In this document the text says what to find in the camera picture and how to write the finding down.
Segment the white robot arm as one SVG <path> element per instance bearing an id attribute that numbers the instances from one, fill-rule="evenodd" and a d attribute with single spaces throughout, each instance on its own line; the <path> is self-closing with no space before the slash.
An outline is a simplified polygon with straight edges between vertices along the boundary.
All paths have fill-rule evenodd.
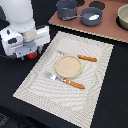
<path id="1" fill-rule="evenodd" d="M 5 54 L 24 58 L 50 42 L 49 27 L 35 27 L 31 0 L 0 0 L 0 19 L 9 25 L 0 30 Z"/>

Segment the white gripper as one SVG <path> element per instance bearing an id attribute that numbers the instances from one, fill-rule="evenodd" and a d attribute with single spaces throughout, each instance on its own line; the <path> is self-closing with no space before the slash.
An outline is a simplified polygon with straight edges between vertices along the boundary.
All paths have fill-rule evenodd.
<path id="1" fill-rule="evenodd" d="M 26 41 L 23 35 L 14 31 L 10 26 L 0 31 L 4 52 L 8 57 L 23 58 L 35 51 L 41 52 L 44 44 L 50 42 L 49 27 L 43 26 L 36 30 L 36 37 Z"/>

